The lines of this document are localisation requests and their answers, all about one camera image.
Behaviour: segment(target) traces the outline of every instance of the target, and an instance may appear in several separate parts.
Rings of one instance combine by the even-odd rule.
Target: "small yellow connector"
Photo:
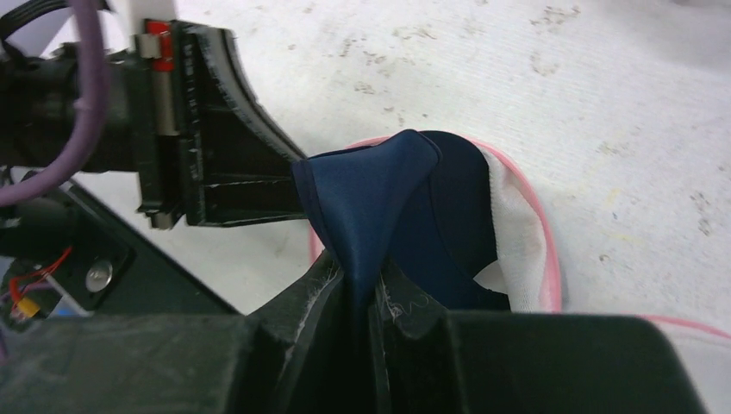
[[[26,317],[34,317],[41,310],[41,307],[34,301],[23,298],[18,302],[18,310]]]

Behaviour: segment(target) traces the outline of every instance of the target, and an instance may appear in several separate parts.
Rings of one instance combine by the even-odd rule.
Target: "white mesh fabric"
[[[490,168],[492,220],[497,260],[503,271],[510,308],[542,311],[540,288],[546,267],[546,237],[536,212],[521,194],[521,182],[494,155],[481,149]]]

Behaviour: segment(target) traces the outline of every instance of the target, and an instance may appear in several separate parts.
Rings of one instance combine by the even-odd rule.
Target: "dirty white surface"
[[[565,309],[731,331],[731,8],[722,0],[179,1],[231,28],[309,154],[403,128],[500,147],[554,221]],[[134,178],[84,177],[251,311],[307,267],[305,223],[147,230]]]

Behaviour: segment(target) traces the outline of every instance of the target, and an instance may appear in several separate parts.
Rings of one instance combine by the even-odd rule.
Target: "navy blue fabric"
[[[497,260],[487,162],[464,138],[423,134],[442,156],[404,207],[389,254],[411,281],[449,309],[507,310],[505,295],[474,281]]]
[[[356,316],[387,254],[447,308],[509,308],[472,279],[497,256],[488,166],[469,141],[406,130],[298,161],[292,173],[313,229],[345,271]]]
[[[292,165],[312,227],[347,276],[356,318],[365,314],[404,205],[439,158],[433,142],[406,130],[375,147]]]

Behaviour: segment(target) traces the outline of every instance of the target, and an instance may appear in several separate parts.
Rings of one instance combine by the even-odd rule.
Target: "pink trim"
[[[356,142],[347,148],[353,147],[364,147],[366,145],[375,145],[387,140],[388,137],[371,138]],[[551,226],[548,224],[546,212],[543,210],[543,205],[540,203],[538,195],[535,194],[533,186],[528,182],[528,178],[521,172],[520,168],[508,157],[505,153],[494,148],[489,144],[485,144],[478,140],[470,139],[470,142],[478,147],[481,147],[490,154],[494,155],[500,162],[502,162],[513,175],[521,182],[522,186],[519,189],[523,197],[526,199],[528,204],[535,210],[538,215],[541,225],[543,226],[543,232],[546,236],[546,264],[544,266],[543,281],[540,286],[540,302],[545,307],[545,311],[548,312],[561,312],[561,271],[559,266],[559,255],[556,249],[556,244],[553,239],[553,231]],[[309,228],[309,255],[312,262],[315,262],[317,255],[322,251],[322,243],[317,237],[315,231]],[[720,338],[731,340],[731,334],[724,332],[723,330],[714,328],[712,326],[689,321],[686,319],[680,319],[676,317],[663,317],[657,315],[639,315],[653,323],[668,323],[672,325],[681,326],[688,329],[699,330],[705,334],[718,336]]]
[[[687,319],[680,319],[678,317],[663,317],[661,315],[639,315],[639,317],[646,319],[654,323],[668,323],[670,325],[682,326],[684,328],[700,330],[706,334],[719,336],[721,338],[731,340],[731,334],[728,334],[720,329],[706,325],[704,323],[689,321]]]

